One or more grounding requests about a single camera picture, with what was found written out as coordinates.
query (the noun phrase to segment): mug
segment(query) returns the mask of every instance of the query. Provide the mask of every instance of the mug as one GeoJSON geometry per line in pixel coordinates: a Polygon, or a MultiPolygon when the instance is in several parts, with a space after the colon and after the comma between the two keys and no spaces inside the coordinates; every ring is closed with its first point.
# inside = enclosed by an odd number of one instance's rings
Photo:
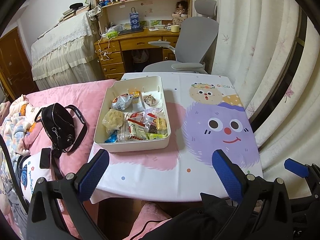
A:
{"type": "Polygon", "coordinates": [[[179,25],[171,25],[171,31],[173,33],[178,33],[179,32],[179,25]]]}

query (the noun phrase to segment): purple cartoon character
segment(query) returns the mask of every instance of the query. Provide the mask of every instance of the purple cartoon character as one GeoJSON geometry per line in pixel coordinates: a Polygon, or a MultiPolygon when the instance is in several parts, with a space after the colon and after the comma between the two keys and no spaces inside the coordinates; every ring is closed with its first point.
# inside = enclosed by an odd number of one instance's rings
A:
{"type": "Polygon", "coordinates": [[[212,153],[217,149],[222,149],[240,168],[251,167],[260,160],[243,107],[194,102],[187,109],[183,136],[189,151],[209,166],[212,166],[212,153]]]}

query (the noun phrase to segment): white plastic bin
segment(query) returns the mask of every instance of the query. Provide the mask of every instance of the white plastic bin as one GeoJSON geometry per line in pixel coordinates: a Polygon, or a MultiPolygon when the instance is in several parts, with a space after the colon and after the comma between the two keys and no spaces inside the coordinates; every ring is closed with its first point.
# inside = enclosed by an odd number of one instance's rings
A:
{"type": "MultiPolygon", "coordinates": [[[[124,112],[132,112],[132,105],[130,105],[124,112]]],[[[169,144],[169,138],[171,135],[171,128],[167,113],[167,107],[164,100],[164,92],[162,87],[161,77],[159,76],[150,76],[150,77],[141,77],[133,78],[127,80],[121,80],[114,82],[113,86],[108,88],[103,99],[102,107],[100,110],[98,123],[96,126],[96,131],[94,133],[94,142],[106,149],[108,152],[131,152],[131,151],[144,151],[144,150],[153,150],[153,149],[162,149],[167,147],[169,144]],[[162,108],[164,111],[164,116],[167,121],[168,136],[161,139],[153,140],[143,140],[143,141],[129,141],[129,142],[114,142],[114,143],[105,143],[107,140],[106,127],[102,124],[103,117],[109,111],[111,103],[114,98],[119,95],[128,93],[128,91],[140,91],[143,92],[160,92],[161,93],[161,102],[162,108]]]]}

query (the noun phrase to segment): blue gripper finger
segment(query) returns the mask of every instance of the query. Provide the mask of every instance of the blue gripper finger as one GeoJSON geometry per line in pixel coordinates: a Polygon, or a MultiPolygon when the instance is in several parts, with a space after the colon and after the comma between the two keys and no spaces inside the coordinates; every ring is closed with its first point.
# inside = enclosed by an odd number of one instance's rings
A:
{"type": "Polygon", "coordinates": [[[296,162],[293,159],[287,159],[284,162],[284,168],[288,171],[291,171],[292,173],[298,175],[301,178],[305,178],[309,176],[309,170],[308,167],[296,162]]]}
{"type": "Polygon", "coordinates": [[[85,164],[88,165],[88,169],[83,169],[85,174],[82,174],[82,179],[77,185],[80,202],[91,198],[92,193],[109,165],[109,160],[109,153],[106,150],[100,149],[92,160],[85,164]]]}
{"type": "Polygon", "coordinates": [[[243,186],[231,170],[231,167],[229,167],[226,160],[221,155],[225,155],[222,150],[216,150],[213,152],[212,166],[218,174],[219,179],[221,180],[231,200],[241,203],[243,199],[243,186]]]}

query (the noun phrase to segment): cartoon mouth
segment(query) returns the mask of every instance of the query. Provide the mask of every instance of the cartoon mouth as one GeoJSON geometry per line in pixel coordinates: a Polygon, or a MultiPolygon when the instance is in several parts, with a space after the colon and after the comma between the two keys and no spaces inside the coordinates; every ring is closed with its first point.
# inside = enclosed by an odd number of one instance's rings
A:
{"type": "Polygon", "coordinates": [[[223,142],[225,142],[225,143],[234,143],[234,142],[236,142],[236,141],[241,141],[241,139],[239,139],[238,137],[236,137],[236,139],[233,140],[233,141],[223,141],[223,142]]]}

